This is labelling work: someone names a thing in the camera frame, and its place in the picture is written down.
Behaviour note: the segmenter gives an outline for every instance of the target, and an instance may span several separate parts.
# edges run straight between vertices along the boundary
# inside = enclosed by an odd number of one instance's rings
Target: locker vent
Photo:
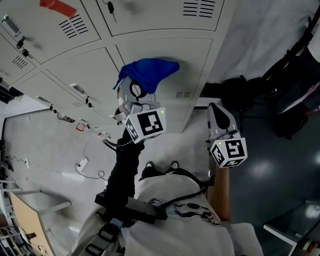
[[[183,16],[198,16],[212,18],[216,1],[212,0],[188,0],[183,2]]]
[[[69,39],[89,31],[80,14],[65,20],[59,26]]]
[[[191,92],[190,91],[178,91],[175,95],[175,97],[177,99],[180,99],[180,98],[190,98],[191,96]]]
[[[183,97],[183,95],[184,95],[184,93],[182,92],[182,91],[178,91],[177,93],[176,93],[176,98],[177,99],[179,99],[179,98],[182,98]]]
[[[73,102],[72,105],[76,106],[77,108],[83,107],[84,105],[81,102]]]
[[[13,61],[12,61],[12,63],[14,64],[14,65],[16,65],[19,69],[22,69],[23,67],[25,67],[27,64],[28,64],[28,62],[27,61],[25,61],[22,57],[20,57],[20,56],[17,56]]]

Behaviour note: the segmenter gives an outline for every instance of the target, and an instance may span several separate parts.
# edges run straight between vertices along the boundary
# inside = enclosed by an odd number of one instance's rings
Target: dark blue floor
[[[265,256],[291,247],[263,229],[303,200],[320,200],[320,114],[292,140],[277,137],[268,119],[245,119],[248,159],[231,169],[231,221],[251,223]]]

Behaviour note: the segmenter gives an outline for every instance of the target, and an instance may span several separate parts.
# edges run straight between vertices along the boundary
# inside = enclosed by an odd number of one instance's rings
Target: black strap
[[[194,198],[194,197],[196,197],[196,196],[198,196],[198,195],[203,194],[203,193],[206,192],[206,191],[207,191],[207,188],[204,188],[204,189],[202,189],[202,190],[200,190],[200,191],[198,191],[198,192],[196,192],[196,193],[187,194],[187,195],[184,195],[184,196],[180,196],[180,197],[178,197],[178,198],[175,198],[175,199],[172,199],[172,200],[170,200],[170,201],[168,201],[168,202],[165,202],[165,203],[163,203],[163,204],[160,204],[159,207],[162,208],[162,209],[167,208],[169,205],[172,205],[174,202],[177,202],[177,201],[180,201],[180,200],[189,199],[189,198]]]
[[[307,29],[304,31],[301,39],[295,43],[295,45],[286,52],[286,55],[280,59],[277,63],[275,63],[262,77],[261,79],[267,81],[271,76],[277,75],[297,54],[300,52],[303,47],[307,46],[310,40],[314,37],[312,34],[312,30],[315,28],[318,20],[320,18],[320,5],[316,10],[316,13],[311,21],[309,21],[309,25]]]

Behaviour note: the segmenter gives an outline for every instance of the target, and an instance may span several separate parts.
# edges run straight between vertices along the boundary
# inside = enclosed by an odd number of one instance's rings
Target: white cube
[[[210,152],[220,168],[238,166],[248,157],[245,138],[216,140]]]
[[[165,108],[129,114],[125,127],[134,143],[163,134],[167,130]]]

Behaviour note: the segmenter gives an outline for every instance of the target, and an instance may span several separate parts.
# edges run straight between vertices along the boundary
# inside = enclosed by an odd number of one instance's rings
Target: power strip
[[[81,161],[79,164],[77,164],[77,168],[76,168],[79,173],[81,173],[84,170],[88,162],[89,162],[89,159],[87,157],[85,156],[81,157]]]
[[[30,168],[30,162],[29,162],[28,157],[25,158],[24,163],[25,163],[26,167],[29,169]]]

